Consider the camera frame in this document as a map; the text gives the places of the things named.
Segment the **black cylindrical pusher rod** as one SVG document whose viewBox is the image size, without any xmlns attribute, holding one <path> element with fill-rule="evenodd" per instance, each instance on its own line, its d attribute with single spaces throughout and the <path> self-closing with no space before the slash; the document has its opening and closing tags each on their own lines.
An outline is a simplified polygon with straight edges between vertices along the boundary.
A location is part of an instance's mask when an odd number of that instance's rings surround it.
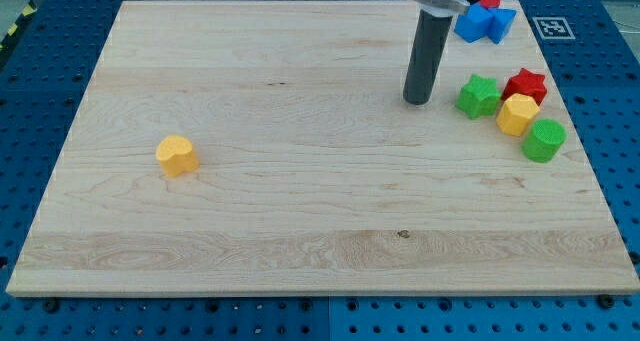
<svg viewBox="0 0 640 341">
<path fill-rule="evenodd" d="M 452 17 L 419 13 L 403 88 L 403 99 L 412 105 L 426 104 L 433 91 Z"/>
</svg>

